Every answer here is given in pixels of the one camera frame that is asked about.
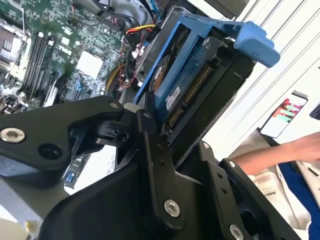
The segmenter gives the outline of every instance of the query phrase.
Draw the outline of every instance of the black metal bracket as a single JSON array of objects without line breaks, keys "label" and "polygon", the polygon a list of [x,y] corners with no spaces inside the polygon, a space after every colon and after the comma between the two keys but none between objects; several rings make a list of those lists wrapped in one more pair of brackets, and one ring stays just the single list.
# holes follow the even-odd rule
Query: black metal bracket
[{"label": "black metal bracket", "polygon": [[204,141],[198,145],[202,183],[206,189],[210,211],[216,225],[219,225],[219,239],[252,239],[247,235],[237,208],[226,171],[216,165],[217,160],[211,147]]},{"label": "black metal bracket", "polygon": [[228,176],[242,222],[251,236],[258,236],[260,240],[300,239],[235,162],[224,159],[219,166]]},{"label": "black metal bracket", "polygon": [[187,217],[180,199],[168,144],[159,137],[154,117],[145,110],[136,113],[141,177],[141,196],[146,223],[157,236],[183,229]]},{"label": "black metal bracket", "polygon": [[[0,176],[52,187],[72,157],[101,149],[86,140],[88,131],[102,121],[119,120],[123,113],[121,104],[100,96],[0,117]],[[6,139],[8,129],[13,138]]]}]

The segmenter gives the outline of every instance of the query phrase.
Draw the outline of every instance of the white cloth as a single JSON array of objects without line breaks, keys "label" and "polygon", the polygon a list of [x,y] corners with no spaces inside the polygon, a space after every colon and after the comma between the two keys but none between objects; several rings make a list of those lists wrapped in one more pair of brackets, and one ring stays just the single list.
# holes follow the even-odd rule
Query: white cloth
[{"label": "white cloth", "polygon": [[[264,138],[254,131],[229,158],[269,147]],[[279,166],[266,168],[259,174],[249,177],[299,237],[302,240],[309,240],[311,215],[288,188]]]}]

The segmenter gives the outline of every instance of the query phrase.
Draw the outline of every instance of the person's hand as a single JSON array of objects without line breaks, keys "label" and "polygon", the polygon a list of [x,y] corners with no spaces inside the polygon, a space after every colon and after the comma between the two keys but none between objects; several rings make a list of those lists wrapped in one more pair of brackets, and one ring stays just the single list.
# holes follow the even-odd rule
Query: person's hand
[{"label": "person's hand", "polygon": [[320,132],[304,136],[288,143],[288,151],[294,160],[314,162],[320,160]]}]

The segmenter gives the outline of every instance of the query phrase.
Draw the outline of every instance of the green circuit board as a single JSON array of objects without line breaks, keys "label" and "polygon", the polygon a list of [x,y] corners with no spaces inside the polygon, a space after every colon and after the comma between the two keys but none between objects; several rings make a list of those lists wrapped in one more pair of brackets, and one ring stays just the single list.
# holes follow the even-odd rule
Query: green circuit board
[{"label": "green circuit board", "polygon": [[[23,14],[9,0],[0,0],[0,18],[23,29]],[[24,9],[26,33],[34,41],[39,32],[51,36],[54,50],[48,73],[57,76],[68,74],[66,91],[62,101],[76,101],[104,94],[106,77],[124,58],[128,44],[119,28],[109,20],[101,19],[85,9],[72,10],[71,0],[15,0]],[[102,60],[103,64],[97,77],[79,75],[77,64],[87,52]],[[10,87],[12,91],[1,95],[16,94],[19,87]],[[27,103],[37,108],[37,99]]]},{"label": "green circuit board", "polygon": [[[86,10],[81,10],[80,14],[75,15],[72,12],[71,0],[21,0],[18,4],[25,10],[25,27],[31,34],[38,31],[45,34],[52,33],[57,46],[62,45],[63,48],[72,51],[72,55],[69,56],[57,48],[53,54],[53,68],[62,70],[70,63],[77,64],[83,51],[90,52],[104,61],[101,76],[106,75],[117,64],[123,44],[123,34],[111,23],[86,26],[77,22],[77,19],[80,19],[92,25],[97,23],[99,18]],[[22,12],[14,8],[8,0],[0,0],[1,16],[13,20],[22,27]],[[68,46],[61,43],[63,37],[69,40]]]}]

